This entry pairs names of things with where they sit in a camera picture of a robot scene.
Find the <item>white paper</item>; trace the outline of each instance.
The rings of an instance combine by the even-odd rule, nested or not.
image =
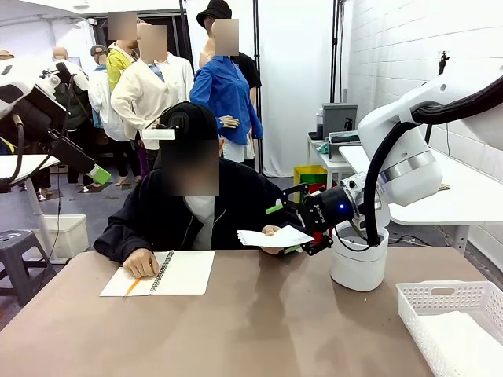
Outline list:
[[[168,252],[154,253],[159,266]],[[213,266],[214,251],[176,251],[152,295],[204,295]],[[155,277],[141,279],[128,296],[150,295]],[[123,297],[135,278],[120,267],[107,283],[101,297]]]
[[[444,357],[468,377],[501,377],[503,345],[466,313],[421,316]]]
[[[290,225],[281,228],[272,236],[266,236],[264,233],[251,230],[238,230],[237,236],[243,245],[260,247],[290,247],[314,240],[313,237]]]

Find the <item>beige table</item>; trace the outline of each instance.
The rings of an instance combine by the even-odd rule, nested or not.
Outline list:
[[[395,284],[484,280],[454,249],[390,248],[373,292],[333,283],[330,254],[220,251],[204,296],[100,298],[116,265],[77,255],[0,332],[16,377],[432,376]]]

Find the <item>notebook spiral binding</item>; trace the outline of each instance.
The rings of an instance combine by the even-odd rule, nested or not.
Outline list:
[[[173,258],[173,251],[170,251],[167,253],[166,259],[164,260],[163,265],[160,267],[159,273],[157,274],[156,279],[154,280],[154,284],[152,285],[152,288],[150,288],[150,293],[153,293],[156,291],[157,287],[159,287],[160,281],[163,279],[163,275],[166,272],[167,265],[170,264],[171,258]]]

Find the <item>white plastic crate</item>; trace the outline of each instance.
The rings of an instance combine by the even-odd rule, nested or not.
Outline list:
[[[47,228],[49,230],[50,249],[54,245],[57,234],[57,215],[44,214]],[[53,254],[58,258],[73,258],[77,254],[86,251],[89,248],[87,239],[86,215],[85,214],[62,214],[60,215],[60,232],[57,237],[56,246]],[[34,229],[33,233],[37,236],[40,244],[43,245],[40,230]],[[38,258],[40,254],[30,251],[30,254]]]
[[[467,313],[503,344],[503,293],[491,282],[424,281],[396,284],[398,314],[436,377],[472,377],[448,361],[420,316]],[[497,371],[503,375],[503,369]]]

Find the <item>white desk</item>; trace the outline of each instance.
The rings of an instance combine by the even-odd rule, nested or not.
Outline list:
[[[25,155],[23,156],[23,162],[21,164],[21,169],[19,174],[16,177],[16,181],[22,181],[25,179],[35,168],[47,157],[47,155]],[[16,169],[17,156],[0,156],[0,177],[7,178],[10,177],[14,170]],[[44,163],[41,169],[46,167],[51,167],[52,165],[56,165],[59,163],[59,160],[55,157],[50,157],[46,163]],[[30,200],[31,209],[33,210],[33,215],[37,221],[37,224],[40,228],[40,233],[42,235],[42,243],[43,248],[49,256],[50,249],[52,244],[49,238],[49,230],[47,229],[46,221],[44,220],[44,213],[40,208],[39,198],[37,193],[35,192],[35,188],[33,187],[33,182],[31,179],[27,179],[25,181],[26,192],[28,194],[28,199]],[[63,263],[66,262],[66,259],[58,260],[55,255],[51,255],[50,258],[51,263]]]
[[[356,173],[369,169],[363,147],[341,147],[340,152]],[[391,220],[401,225],[454,225],[451,246],[464,252],[470,225],[503,223],[503,184],[440,152],[431,152],[442,168],[442,183],[450,185],[450,190],[407,207],[391,204]]]
[[[322,155],[320,152],[318,152],[316,148],[318,148],[322,144],[323,141],[312,140],[309,135],[307,135],[307,164],[310,164],[311,149],[313,149],[318,156],[321,165],[327,170],[327,189],[330,189],[332,187],[332,177],[334,173],[337,174],[337,183],[339,183],[343,180],[343,174],[351,174],[353,173],[353,170],[351,169],[351,165],[347,161],[334,163],[330,161],[329,155]]]

